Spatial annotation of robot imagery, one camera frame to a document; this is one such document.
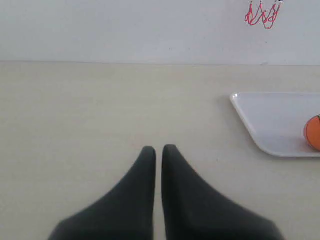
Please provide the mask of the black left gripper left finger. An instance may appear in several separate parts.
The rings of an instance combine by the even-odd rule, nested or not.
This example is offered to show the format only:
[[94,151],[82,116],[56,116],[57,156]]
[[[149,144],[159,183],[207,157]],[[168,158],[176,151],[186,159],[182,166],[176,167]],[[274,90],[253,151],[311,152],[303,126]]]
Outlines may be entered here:
[[64,219],[51,240],[152,240],[156,151],[142,148],[121,181],[105,196],[79,213]]

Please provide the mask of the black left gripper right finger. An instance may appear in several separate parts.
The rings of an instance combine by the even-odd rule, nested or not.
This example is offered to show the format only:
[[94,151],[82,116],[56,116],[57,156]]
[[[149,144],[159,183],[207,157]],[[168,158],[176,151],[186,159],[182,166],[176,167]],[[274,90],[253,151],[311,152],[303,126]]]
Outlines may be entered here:
[[163,148],[161,194],[168,240],[284,239],[271,220],[211,187],[171,144]]

